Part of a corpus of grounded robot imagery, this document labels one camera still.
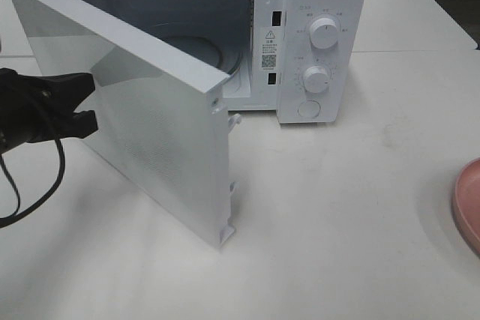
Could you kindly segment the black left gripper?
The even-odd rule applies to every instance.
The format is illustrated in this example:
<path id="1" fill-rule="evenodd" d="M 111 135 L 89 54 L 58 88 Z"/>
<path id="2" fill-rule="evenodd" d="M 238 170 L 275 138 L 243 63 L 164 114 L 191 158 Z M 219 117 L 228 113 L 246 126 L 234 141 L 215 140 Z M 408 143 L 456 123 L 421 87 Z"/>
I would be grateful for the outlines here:
<path id="1" fill-rule="evenodd" d="M 58 136 L 84 139 L 98 131 L 94 110 L 75 109 L 95 90 L 90 73 L 26 76 L 1 69 L 1 153 Z"/>

